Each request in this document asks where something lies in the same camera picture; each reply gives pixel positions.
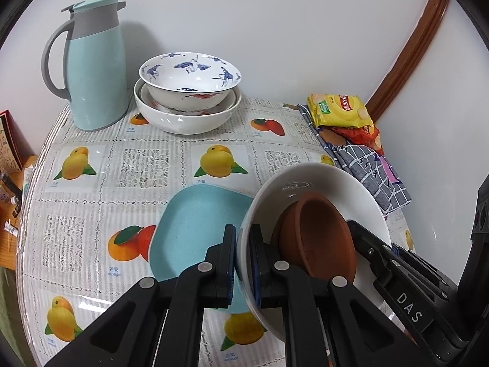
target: silver bolt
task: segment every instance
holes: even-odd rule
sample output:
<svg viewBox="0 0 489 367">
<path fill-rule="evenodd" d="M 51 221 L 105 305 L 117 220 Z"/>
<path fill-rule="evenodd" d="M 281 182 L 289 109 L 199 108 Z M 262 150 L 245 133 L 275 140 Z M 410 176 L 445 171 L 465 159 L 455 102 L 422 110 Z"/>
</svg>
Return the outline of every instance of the silver bolt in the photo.
<svg viewBox="0 0 489 367">
<path fill-rule="evenodd" d="M 200 272 L 208 272 L 212 269 L 212 264 L 210 262 L 200 262 L 197 265 L 197 269 L 199 269 Z"/>
<path fill-rule="evenodd" d="M 152 277 L 143 277 L 140 281 L 139 281 L 139 286 L 141 288 L 151 288 L 155 285 L 155 279 L 153 279 Z"/>
<path fill-rule="evenodd" d="M 277 261 L 274 263 L 275 268 L 277 271 L 286 271 L 288 268 L 290 268 L 290 265 L 287 261 Z"/>
<path fill-rule="evenodd" d="M 333 277 L 333 284 L 337 287 L 344 287 L 348 281 L 343 276 L 335 276 Z"/>
</svg>

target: folded cloth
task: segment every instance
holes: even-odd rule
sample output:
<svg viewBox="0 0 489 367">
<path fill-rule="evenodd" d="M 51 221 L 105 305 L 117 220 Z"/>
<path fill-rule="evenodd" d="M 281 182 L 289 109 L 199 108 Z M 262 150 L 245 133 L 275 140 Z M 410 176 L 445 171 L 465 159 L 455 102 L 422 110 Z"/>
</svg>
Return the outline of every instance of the folded cloth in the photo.
<svg viewBox="0 0 489 367">
<path fill-rule="evenodd" d="M 411 202 L 406 187 L 384 156 L 366 146 L 337 146 L 325 142 L 312 122 L 307 106 L 297 107 L 334 165 L 358 179 L 375 198 L 385 216 Z"/>
</svg>

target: light blue thermos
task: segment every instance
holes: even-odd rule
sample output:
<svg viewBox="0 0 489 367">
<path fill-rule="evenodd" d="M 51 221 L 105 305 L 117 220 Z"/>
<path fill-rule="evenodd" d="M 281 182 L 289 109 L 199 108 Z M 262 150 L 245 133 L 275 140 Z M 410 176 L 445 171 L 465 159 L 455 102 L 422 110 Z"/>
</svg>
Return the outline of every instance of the light blue thermos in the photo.
<svg viewBox="0 0 489 367">
<path fill-rule="evenodd" d="M 119 121 L 129 105 L 126 54 L 117 11 L 118 0 L 82 1 L 69 10 L 70 19 L 51 36 L 42 53 L 42 78 L 49 90 L 70 101 L 75 125 L 97 131 Z M 68 32 L 64 46 L 65 88 L 57 88 L 49 72 L 49 55 L 55 39 Z"/>
</svg>

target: green fabric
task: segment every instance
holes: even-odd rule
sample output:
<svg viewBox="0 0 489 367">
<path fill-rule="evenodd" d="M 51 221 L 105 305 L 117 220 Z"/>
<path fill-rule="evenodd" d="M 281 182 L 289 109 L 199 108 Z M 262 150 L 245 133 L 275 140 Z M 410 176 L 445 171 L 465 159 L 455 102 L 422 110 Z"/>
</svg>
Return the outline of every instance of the green fabric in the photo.
<svg viewBox="0 0 489 367">
<path fill-rule="evenodd" d="M 15 272 L 0 267 L 0 330 L 27 367 L 36 367 L 20 318 Z"/>
</svg>

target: blue plate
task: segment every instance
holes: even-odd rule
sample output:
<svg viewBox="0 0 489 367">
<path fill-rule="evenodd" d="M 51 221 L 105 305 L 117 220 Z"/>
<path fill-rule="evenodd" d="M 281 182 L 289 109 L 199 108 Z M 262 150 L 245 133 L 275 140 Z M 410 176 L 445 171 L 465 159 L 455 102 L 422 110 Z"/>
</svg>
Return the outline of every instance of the blue plate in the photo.
<svg viewBox="0 0 489 367">
<path fill-rule="evenodd" d="M 222 242 L 224 227 L 238 230 L 253 198 L 212 185 L 189 186 L 168 203 L 151 241 L 149 262 L 158 281 L 178 276 L 204 261 L 207 249 Z M 247 312 L 235 273 L 230 313 Z"/>
</svg>

